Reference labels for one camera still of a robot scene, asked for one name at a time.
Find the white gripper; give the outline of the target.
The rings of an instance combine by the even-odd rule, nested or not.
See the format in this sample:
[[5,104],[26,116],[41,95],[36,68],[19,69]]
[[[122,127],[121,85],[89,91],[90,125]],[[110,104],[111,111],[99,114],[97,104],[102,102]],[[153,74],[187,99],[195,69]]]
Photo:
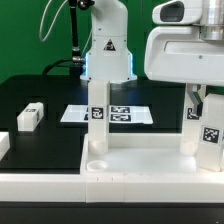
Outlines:
[[201,40],[195,26],[157,27],[147,39],[144,71],[150,80],[188,83],[187,117],[200,118],[205,85],[224,86],[224,41]]

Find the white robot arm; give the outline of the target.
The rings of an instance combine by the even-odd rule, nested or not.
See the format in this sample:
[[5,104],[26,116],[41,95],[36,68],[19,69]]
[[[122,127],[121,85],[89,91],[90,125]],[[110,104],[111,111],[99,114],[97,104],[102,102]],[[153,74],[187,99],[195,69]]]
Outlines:
[[[134,80],[127,48],[126,7],[119,0],[83,0],[92,15],[86,80]],[[224,86],[224,0],[169,0],[153,9],[157,25],[147,39],[144,72],[151,80],[185,83],[199,112],[202,85]]]

